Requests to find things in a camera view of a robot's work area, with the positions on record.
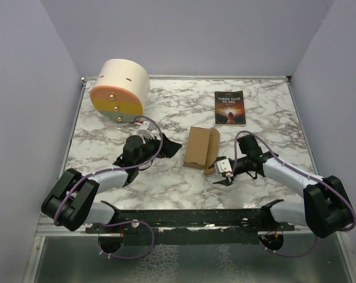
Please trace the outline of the brown cardboard box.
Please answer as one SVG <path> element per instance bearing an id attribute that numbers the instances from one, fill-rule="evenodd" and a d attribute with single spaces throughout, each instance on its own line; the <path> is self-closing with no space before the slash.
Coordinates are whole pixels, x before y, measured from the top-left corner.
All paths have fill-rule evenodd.
<path id="1" fill-rule="evenodd" d="M 220 133 L 212 127 L 210 129 L 191 126 L 186 143 L 183 166 L 203 170 L 204 175 L 215 172 L 215 168 L 206 169 L 209 163 L 217 158 L 220 145 Z"/>

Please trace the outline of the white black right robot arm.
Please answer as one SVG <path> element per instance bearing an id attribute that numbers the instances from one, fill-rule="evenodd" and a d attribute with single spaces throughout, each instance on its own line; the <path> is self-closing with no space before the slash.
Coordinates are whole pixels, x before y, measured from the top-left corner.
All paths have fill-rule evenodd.
<path id="1" fill-rule="evenodd" d="M 293 190 L 302 198 L 300 203 L 277 200 L 264 206 L 267 211 L 260 216 L 261 226 L 272 231 L 281 222 L 308 227 L 320 238 L 335 232 L 348 232 L 356 226 L 356 214 L 342 181 L 336 176 L 313 175 L 281 159 L 271 148 L 263 152 L 265 145 L 257 135 L 240 131 L 234 141 L 235 152 L 242 158 L 219 156 L 211 164 L 222 175 L 219 184 L 230 186 L 240 174 L 256 179 L 267 177 Z"/>

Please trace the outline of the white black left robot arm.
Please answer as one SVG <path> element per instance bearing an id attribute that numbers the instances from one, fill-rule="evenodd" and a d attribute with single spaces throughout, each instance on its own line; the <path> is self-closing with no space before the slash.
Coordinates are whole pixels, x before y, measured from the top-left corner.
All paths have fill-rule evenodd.
<path id="1" fill-rule="evenodd" d="M 122 154 L 108 169 L 90 173 L 84 177 L 70 168 L 64 171 L 41 205 L 41 212 L 54 220 L 57 226 L 69 231 L 77 230 L 85 223 L 99 223 L 104 231 L 118 229 L 120 219 L 115 209 L 105 203 L 95 203 L 96 194 L 115 187 L 131 184 L 140 167 L 152 163 L 154 158 L 172 158 L 182 144 L 169 140 L 148 139 L 132 135 L 126 139 Z"/>

